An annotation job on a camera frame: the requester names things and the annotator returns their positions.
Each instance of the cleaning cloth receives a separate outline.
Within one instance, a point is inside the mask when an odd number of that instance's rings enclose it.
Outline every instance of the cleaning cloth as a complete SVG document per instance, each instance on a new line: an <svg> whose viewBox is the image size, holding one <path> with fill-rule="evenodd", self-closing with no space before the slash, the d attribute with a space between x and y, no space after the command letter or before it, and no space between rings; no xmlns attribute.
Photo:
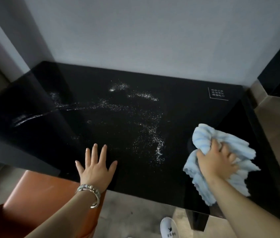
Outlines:
<svg viewBox="0 0 280 238"><path fill-rule="evenodd" d="M250 171L260 170L258 166L253 164L251 160L256 157L256 151L249 148L249 143L234 135L227 134L222 131L215 130L207 124L199 124L195 128L192 140L196 148L200 149L203 154L207 154L210 150L211 139L217 139L220 148L221 142L228 144L230 151L236 154L237 158L234 161L239 166L239 170L232 174L227 180L235 189L245 196L250 196L245 184L245 179ZM194 150L188 157L183 171L193 178L192 183L195 185L198 193L208 206L213 205L216 200L208 188L206 180L198 166L198 159Z"/></svg>

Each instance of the orange chair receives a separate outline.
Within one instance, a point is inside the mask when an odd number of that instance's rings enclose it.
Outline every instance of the orange chair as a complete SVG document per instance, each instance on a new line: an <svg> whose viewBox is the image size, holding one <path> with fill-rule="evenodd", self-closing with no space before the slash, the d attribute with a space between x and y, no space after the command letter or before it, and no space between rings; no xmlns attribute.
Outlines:
<svg viewBox="0 0 280 238"><path fill-rule="evenodd" d="M22 238L42 224L74 195L79 183L27 170L7 201L0 205L0 237ZM78 238L91 238L105 192L95 209L86 214Z"/></svg>

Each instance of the forearm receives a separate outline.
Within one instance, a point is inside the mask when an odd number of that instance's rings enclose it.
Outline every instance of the forearm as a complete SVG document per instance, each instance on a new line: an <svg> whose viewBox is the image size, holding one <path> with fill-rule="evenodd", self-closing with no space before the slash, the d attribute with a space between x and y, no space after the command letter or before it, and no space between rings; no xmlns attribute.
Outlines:
<svg viewBox="0 0 280 238"><path fill-rule="evenodd" d="M280 237L280 220L243 196L227 181L208 179L208 185L238 237Z"/></svg>
<svg viewBox="0 0 280 238"><path fill-rule="evenodd" d="M96 196L92 192L79 191L54 215L27 235L26 238L74 237L95 200Z"/></svg>

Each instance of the white shoe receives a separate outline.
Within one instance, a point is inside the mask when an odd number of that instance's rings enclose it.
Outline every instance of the white shoe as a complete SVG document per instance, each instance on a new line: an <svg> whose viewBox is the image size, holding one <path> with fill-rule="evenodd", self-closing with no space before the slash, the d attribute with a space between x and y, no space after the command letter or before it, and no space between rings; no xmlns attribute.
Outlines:
<svg viewBox="0 0 280 238"><path fill-rule="evenodd" d="M178 228L174 220L170 217L164 217L160 223L160 232L162 238L179 238Z"/></svg>

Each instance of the white corner line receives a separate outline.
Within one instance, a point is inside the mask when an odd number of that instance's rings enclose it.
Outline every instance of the white corner line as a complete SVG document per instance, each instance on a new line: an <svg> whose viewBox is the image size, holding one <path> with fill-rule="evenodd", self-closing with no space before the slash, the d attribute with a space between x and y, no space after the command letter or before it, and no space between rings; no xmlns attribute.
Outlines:
<svg viewBox="0 0 280 238"><path fill-rule="evenodd" d="M210 89L209 89L209 87L207 87L207 89L208 89L208 95L210 96ZM211 99L218 99L218 100L228 101L228 99L221 99L221 98L211 98Z"/></svg>

